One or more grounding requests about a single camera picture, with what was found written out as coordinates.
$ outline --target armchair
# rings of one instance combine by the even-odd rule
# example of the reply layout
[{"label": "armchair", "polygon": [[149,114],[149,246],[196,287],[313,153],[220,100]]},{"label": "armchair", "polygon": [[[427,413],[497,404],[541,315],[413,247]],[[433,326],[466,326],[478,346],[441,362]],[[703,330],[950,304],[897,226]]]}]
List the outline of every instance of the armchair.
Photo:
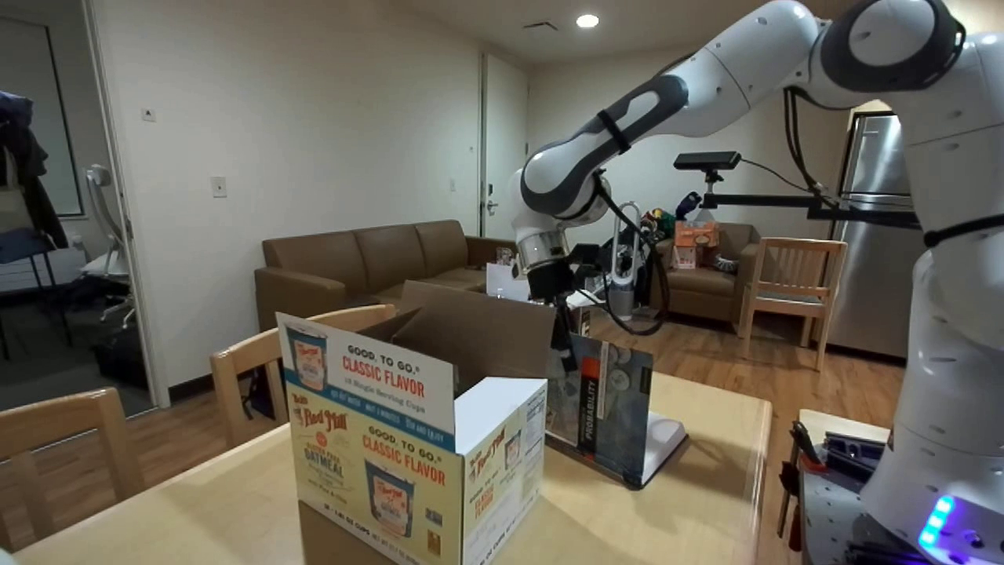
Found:
[{"label": "armchair", "polygon": [[752,223],[719,223],[719,259],[695,270],[671,270],[671,241],[659,241],[661,281],[652,281],[652,304],[661,315],[719,320],[736,326],[744,289],[752,281],[759,232]]}]

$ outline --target table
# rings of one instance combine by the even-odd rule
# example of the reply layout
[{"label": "table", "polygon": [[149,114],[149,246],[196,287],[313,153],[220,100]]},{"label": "table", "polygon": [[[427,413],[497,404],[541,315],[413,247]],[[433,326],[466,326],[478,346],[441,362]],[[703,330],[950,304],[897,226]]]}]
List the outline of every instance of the table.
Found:
[{"label": "table", "polygon": [[[541,500],[497,561],[752,561],[770,404],[652,381],[691,442],[647,490],[547,450]],[[296,502],[287,426],[143,490],[14,560],[30,561],[381,561]]]},{"label": "table", "polygon": [[889,439],[889,426],[873,426],[873,424],[825,415],[825,413],[799,407],[795,421],[807,426],[813,447],[821,447],[825,435],[844,435],[844,437],[860,437],[860,439],[874,439],[874,442]]}]

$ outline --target doorway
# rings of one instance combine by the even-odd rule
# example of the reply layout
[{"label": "doorway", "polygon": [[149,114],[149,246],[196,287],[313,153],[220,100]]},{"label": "doorway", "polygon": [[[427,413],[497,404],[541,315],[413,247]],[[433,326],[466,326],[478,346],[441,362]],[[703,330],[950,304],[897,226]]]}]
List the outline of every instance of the doorway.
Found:
[{"label": "doorway", "polygon": [[515,238],[517,170],[527,153],[527,77],[521,67],[483,55],[483,194],[480,237]]},{"label": "doorway", "polygon": [[[46,254],[52,278],[35,259],[41,284],[30,261],[0,265],[0,407],[98,385],[127,415],[149,407],[93,77],[82,0],[0,0],[0,91],[30,100],[41,185],[68,238]],[[0,191],[0,232],[18,215],[18,191]]]}]

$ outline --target couch cushion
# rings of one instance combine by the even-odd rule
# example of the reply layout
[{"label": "couch cushion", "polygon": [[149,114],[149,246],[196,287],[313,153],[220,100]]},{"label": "couch cushion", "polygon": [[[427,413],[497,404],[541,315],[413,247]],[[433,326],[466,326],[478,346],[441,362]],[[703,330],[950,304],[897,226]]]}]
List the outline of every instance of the couch cushion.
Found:
[{"label": "couch cushion", "polygon": [[260,247],[265,266],[343,281],[349,297],[366,293],[366,266],[355,232],[265,238]]},{"label": "couch cushion", "polygon": [[667,293],[667,311],[684,319],[703,319],[703,320],[733,320],[733,297],[711,297],[695,289],[671,289]]},{"label": "couch cushion", "polygon": [[715,297],[733,293],[733,278],[719,270],[667,270],[666,284],[667,284],[667,297],[671,289],[695,289],[695,293],[715,293]]},{"label": "couch cushion", "polygon": [[447,287],[457,293],[483,293],[483,270],[446,270],[446,272],[427,278],[422,284]]},{"label": "couch cushion", "polygon": [[422,250],[413,226],[358,230],[355,241],[366,265],[366,293],[381,293],[422,278]]},{"label": "couch cushion", "polygon": [[453,270],[466,265],[466,238],[462,223],[453,221],[416,223],[413,230],[427,261],[422,278],[436,278],[441,270]]},{"label": "couch cushion", "polygon": [[400,293],[404,293],[404,281],[400,287],[385,287],[381,293],[373,293],[371,303],[399,304]]},{"label": "couch cushion", "polygon": [[752,241],[759,241],[752,223],[719,223],[719,254],[736,261]]}]

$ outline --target cardboard box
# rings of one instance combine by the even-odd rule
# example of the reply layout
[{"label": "cardboard box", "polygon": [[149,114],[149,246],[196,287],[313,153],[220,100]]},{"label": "cardboard box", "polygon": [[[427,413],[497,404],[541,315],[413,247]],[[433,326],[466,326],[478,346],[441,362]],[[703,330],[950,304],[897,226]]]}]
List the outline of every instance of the cardboard box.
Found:
[{"label": "cardboard box", "polygon": [[279,319],[298,495],[395,561],[486,561],[540,500],[551,311],[433,287],[400,311]]}]

